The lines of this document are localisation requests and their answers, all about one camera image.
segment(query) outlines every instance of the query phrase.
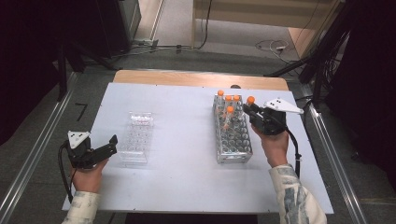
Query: person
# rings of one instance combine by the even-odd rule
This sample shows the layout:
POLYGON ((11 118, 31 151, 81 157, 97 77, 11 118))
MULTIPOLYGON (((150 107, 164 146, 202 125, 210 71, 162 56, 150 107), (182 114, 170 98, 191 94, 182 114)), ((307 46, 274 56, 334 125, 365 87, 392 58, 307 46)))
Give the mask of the person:
MULTIPOLYGON (((292 166, 288 163, 287 152, 289 134, 265 135, 252 126, 262 140, 262 148, 272 169, 269 171, 276 191, 281 224, 327 223, 323 210, 314 196, 300 182, 292 166)), ((107 161, 98 163, 90 171, 77 170, 73 178, 76 188, 64 224, 91 224, 100 200, 98 194, 102 170, 107 161)))

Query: table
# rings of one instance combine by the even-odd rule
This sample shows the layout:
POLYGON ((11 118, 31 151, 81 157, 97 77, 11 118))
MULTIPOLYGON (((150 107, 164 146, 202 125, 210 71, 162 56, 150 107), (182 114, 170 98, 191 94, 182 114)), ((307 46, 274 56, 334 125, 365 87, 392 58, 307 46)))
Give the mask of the table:
MULTIPOLYGON (((121 144, 122 127, 131 108, 138 112, 149 109, 145 112, 153 113, 154 133, 147 164, 124 168, 117 154, 110 158, 104 170, 100 210, 195 214, 277 212, 268 174, 270 167, 257 135, 250 135, 254 155, 248 163, 217 164, 211 106, 219 88, 226 94, 241 94, 244 99, 252 94, 262 100, 281 96, 293 101, 291 92, 285 91, 287 84, 282 78, 175 71, 116 74, 93 124, 92 146, 106 144, 114 133, 121 144), (230 84, 245 89, 228 89, 230 84), (159 103, 162 99, 166 99, 166 104, 159 103)), ((288 124, 291 130, 304 128, 296 114, 288 114, 288 124)), ((305 132, 294 134, 306 161, 302 163, 301 180, 318 198, 324 211, 332 213, 308 137, 305 132)), ((288 159, 294 162, 292 146, 288 159)), ((64 209, 68 206, 65 200, 64 209)))
MULTIPOLYGON (((210 0, 194 0, 192 45, 195 19, 206 19, 210 0)), ((210 20, 289 27, 299 56, 305 57, 343 6, 341 0, 215 0, 210 20)))

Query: patterned sleeve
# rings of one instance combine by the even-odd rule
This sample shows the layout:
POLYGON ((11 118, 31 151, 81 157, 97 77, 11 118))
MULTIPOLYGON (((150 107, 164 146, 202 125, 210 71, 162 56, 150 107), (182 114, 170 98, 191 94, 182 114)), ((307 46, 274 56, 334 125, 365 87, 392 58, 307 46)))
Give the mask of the patterned sleeve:
POLYGON ((281 224, 327 223, 317 200, 303 187, 290 164, 274 167, 270 175, 279 204, 281 224))
POLYGON ((92 224, 99 200, 99 194, 76 191, 63 224, 92 224))

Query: empty test tube rack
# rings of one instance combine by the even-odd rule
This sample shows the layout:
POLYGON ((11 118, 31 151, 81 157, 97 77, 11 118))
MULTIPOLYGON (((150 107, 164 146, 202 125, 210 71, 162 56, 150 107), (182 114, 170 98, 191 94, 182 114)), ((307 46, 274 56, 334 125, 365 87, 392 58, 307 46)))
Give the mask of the empty test tube rack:
POLYGON ((242 109, 242 97, 233 104, 233 114, 226 123, 223 96, 215 95, 213 114, 216 127, 218 163, 246 163, 253 155, 247 120, 242 109))

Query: gray floor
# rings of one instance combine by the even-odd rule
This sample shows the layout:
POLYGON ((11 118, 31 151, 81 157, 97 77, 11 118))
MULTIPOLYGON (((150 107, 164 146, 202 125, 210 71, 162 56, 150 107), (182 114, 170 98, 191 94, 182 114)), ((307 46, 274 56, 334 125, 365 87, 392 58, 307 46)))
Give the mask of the gray floor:
MULTIPOLYGON (((157 37, 162 41, 162 44, 183 44, 182 42, 185 39, 178 39, 180 42, 176 42, 175 39, 173 39, 174 42, 171 41, 172 36, 166 39, 166 35, 161 33, 161 27, 163 26, 160 25, 157 37)), ((271 33, 271 29, 268 27, 267 35, 260 34, 260 32, 258 34, 259 39, 262 40, 290 39, 286 33, 282 32, 284 30, 276 27, 271 33)), ((244 49, 242 50, 243 53, 237 55, 232 50, 222 51, 232 48, 224 48, 222 45, 215 44, 216 41, 219 42, 215 39, 213 35, 210 39, 208 38, 210 48, 201 51, 182 51, 176 54, 175 50, 164 50, 155 53, 129 55, 120 58, 116 62, 116 66, 124 69, 206 71, 262 76, 275 72, 285 65, 271 51, 262 51, 252 47, 256 40, 249 42, 249 48, 246 46, 240 47, 244 49), (257 50, 260 55, 253 53, 253 50, 257 50)), ((241 43, 238 42, 238 39, 229 41, 236 46, 241 43)), ((285 56, 288 60, 296 60, 292 48, 290 48, 290 55, 286 55, 285 52, 285 56)), ((106 85, 112 81, 114 75, 114 71, 108 71, 100 65, 90 65, 84 74, 78 74, 75 91, 47 146, 44 148, 45 150, 34 168, 26 189, 16 204, 8 223, 62 222, 65 216, 65 212, 61 211, 65 192, 57 163, 58 147, 66 139, 67 131, 88 131, 91 129, 106 85), (77 118, 80 115, 81 107, 75 105, 75 103, 88 104, 87 110, 80 121, 77 121, 77 118)), ((290 72, 290 74, 282 77, 288 81, 289 88, 295 98, 299 98, 303 96, 303 93, 296 76, 295 72, 290 72)), ((34 147, 37 137, 55 107, 57 94, 58 88, 55 87, 26 118, 12 138, 0 146, 0 176, 2 177, 0 180, 0 196, 2 198, 34 147)), ((303 106, 305 101, 298 101, 297 103, 299 106, 303 106)), ((396 213, 394 213, 396 208, 394 198, 396 195, 389 185, 386 175, 372 164, 350 159, 350 156, 354 153, 354 148, 349 144, 347 128, 332 116, 326 105, 321 105, 321 112, 356 195, 361 201, 368 223, 394 223, 394 220, 396 220, 396 213)), ((334 214, 328 215, 329 223, 352 223, 345 200, 309 114, 306 115, 306 131, 317 155, 318 166, 334 209, 334 214)), ((107 212, 98 212, 94 223, 107 223, 110 216, 111 214, 107 212)), ((116 214, 112 223, 123 223, 124 217, 125 214, 116 214)), ((258 218, 259 223, 278 223, 277 214, 258 215, 258 218)))

